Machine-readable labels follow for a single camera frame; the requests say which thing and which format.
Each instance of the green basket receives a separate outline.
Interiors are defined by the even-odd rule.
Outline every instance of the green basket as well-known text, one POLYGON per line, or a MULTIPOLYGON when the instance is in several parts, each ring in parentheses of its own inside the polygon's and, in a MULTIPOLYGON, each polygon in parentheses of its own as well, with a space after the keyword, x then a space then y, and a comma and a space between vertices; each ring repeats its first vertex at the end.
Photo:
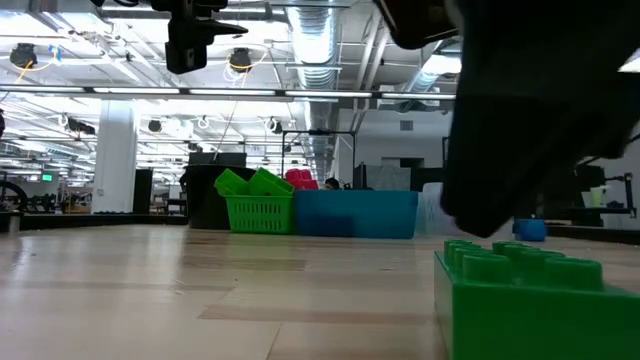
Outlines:
POLYGON ((223 171, 213 186, 222 197, 249 195, 249 183, 230 169, 223 171))
POLYGON ((229 196, 231 232, 289 234, 293 230, 293 197, 229 196))
POLYGON ((260 168, 249 180, 249 194, 255 196, 293 196, 295 187, 260 168))

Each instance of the lego brick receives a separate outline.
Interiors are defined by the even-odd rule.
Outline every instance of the lego brick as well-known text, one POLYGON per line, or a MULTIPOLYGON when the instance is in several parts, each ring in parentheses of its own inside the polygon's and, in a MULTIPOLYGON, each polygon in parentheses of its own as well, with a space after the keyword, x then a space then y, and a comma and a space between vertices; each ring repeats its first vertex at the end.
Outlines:
POLYGON ((593 260, 450 240, 435 305, 449 360, 638 358, 640 297, 603 283, 593 260))

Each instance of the floor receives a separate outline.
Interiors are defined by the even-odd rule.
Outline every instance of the floor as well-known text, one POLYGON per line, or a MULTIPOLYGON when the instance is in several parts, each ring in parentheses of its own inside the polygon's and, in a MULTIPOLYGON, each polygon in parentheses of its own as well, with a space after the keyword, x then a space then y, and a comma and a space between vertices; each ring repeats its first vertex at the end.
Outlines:
MULTIPOLYGON (((640 292, 640 249, 550 239, 640 292)), ((444 359, 441 239, 111 226, 0 238, 6 359, 444 359)))

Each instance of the fluorescent light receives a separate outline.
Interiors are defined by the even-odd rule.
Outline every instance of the fluorescent light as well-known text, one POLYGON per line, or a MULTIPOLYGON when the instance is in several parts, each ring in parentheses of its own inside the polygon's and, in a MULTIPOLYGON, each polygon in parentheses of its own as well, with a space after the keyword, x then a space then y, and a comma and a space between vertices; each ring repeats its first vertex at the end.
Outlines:
POLYGON ((422 66, 422 72, 425 74, 459 74, 460 71, 462 71, 460 58, 452 56, 431 55, 422 66))
POLYGON ((153 162, 139 162, 136 164, 138 167, 153 167, 153 168, 172 168, 172 164, 153 163, 153 162))
POLYGON ((23 150, 36 151, 36 152, 47 151, 47 148, 44 147, 43 145, 40 145, 39 143, 30 142, 30 141, 15 140, 14 144, 23 150))
POLYGON ((251 89, 191 89, 193 95, 228 95, 228 96, 274 96, 274 90, 251 90, 251 89))
POLYGON ((383 93, 383 99, 407 99, 407 100, 455 100, 455 94, 440 93, 383 93))
POLYGON ((286 69, 316 69, 316 70, 335 70, 342 71, 339 65, 315 65, 315 64, 286 64, 286 69))
POLYGON ((111 94, 180 94, 179 89, 174 88, 93 88, 97 93, 111 94))
POLYGON ((18 92, 84 92, 84 88, 75 86, 31 86, 31 85, 0 85, 0 91, 18 92))
POLYGON ((46 163, 47 166, 55 166, 55 167, 63 167, 69 168, 71 165, 69 164, 61 164, 61 163, 46 163))
POLYGON ((71 164, 71 166, 73 166, 74 168, 80 169, 80 170, 86 170, 86 171, 93 170, 93 168, 91 166, 80 165, 80 164, 76 164, 76 163, 71 164))
POLYGON ((70 181, 70 182, 89 182, 89 181, 91 181, 91 179, 77 177, 77 178, 67 178, 67 181, 70 181))
POLYGON ((42 172, 40 170, 7 170, 7 174, 14 175, 40 175, 42 172))
POLYGON ((347 98, 370 98, 372 94, 364 91, 309 91, 309 90, 290 90, 285 91, 287 96, 297 97, 347 97, 347 98))

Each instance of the pillar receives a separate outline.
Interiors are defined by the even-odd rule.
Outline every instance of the pillar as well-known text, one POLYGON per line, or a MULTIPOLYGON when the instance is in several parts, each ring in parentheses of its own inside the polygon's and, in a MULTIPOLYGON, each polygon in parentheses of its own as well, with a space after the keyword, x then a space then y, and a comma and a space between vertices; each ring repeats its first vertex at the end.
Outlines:
POLYGON ((132 101, 103 100, 91 212, 131 212, 139 119, 132 101))

